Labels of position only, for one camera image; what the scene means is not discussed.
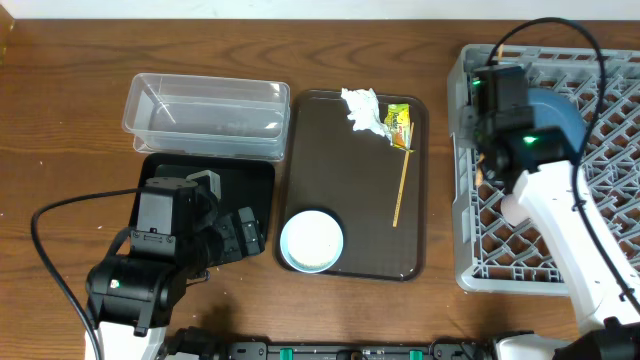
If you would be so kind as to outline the blue plate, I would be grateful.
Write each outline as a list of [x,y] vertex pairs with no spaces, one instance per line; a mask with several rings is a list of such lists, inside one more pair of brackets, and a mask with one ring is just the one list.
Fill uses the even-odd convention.
[[586,125],[576,105],[550,89],[530,88],[528,97],[534,110],[534,129],[559,130],[569,146],[569,161],[577,164]]

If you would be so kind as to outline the pink cup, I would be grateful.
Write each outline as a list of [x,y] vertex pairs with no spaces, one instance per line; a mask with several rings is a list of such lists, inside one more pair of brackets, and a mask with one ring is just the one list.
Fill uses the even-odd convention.
[[511,226],[516,227],[529,219],[527,211],[518,203],[513,195],[506,195],[500,203],[501,214]]

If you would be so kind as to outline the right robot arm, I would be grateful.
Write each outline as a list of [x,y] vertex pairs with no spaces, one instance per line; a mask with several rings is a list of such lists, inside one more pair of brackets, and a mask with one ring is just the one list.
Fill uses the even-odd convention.
[[584,120],[567,98],[532,88],[518,65],[471,77],[473,142],[485,180],[503,183],[503,216],[531,221],[558,268],[580,336],[571,343],[534,333],[493,342],[497,359],[636,359],[639,276],[597,209],[580,169]]

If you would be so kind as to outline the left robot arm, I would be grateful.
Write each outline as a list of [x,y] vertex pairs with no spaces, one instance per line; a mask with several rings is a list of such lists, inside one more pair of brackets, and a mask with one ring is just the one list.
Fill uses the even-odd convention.
[[203,329],[166,336],[174,306],[209,270],[263,252],[249,207],[219,208],[217,174],[152,177],[140,190],[134,225],[89,272],[86,340],[100,359],[225,359],[228,347]]

